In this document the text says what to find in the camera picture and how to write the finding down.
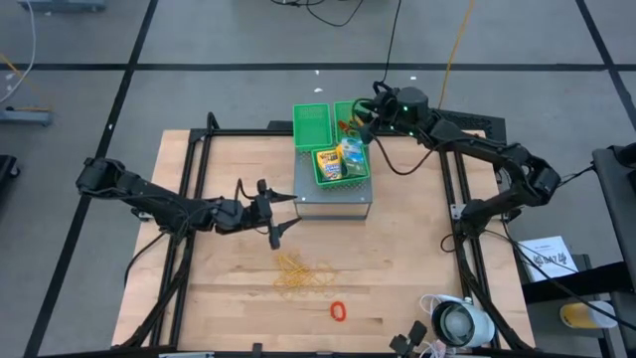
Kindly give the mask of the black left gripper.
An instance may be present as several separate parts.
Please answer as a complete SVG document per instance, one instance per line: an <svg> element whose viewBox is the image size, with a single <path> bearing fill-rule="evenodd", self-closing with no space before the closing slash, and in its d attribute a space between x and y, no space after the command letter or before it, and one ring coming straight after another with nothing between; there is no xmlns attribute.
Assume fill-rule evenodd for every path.
<svg viewBox="0 0 636 358"><path fill-rule="evenodd" d="M268 241L272 250L279 249L279 238L283 233L301 221L296 217L279 223L276 227L272 221L271 203L279 203L296 199L295 195L277 193L267 187L264 179L256 183L256 194L248 196L238 179L235 196L216 200L216 232L229 235L237 232L256 230L266 227Z"/></svg>

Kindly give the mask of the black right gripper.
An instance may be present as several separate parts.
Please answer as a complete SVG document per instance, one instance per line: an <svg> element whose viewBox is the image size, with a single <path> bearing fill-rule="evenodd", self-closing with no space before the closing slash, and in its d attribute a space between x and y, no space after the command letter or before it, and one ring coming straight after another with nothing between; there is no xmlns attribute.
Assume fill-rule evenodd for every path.
<svg viewBox="0 0 636 358"><path fill-rule="evenodd" d="M355 111L373 112L376 117L372 124L358 127L361 141L365 145L372 143L379 134L395 132L396 117L399 110L398 93L400 88L392 88L384 82L373 82L374 99L355 101Z"/></svg>

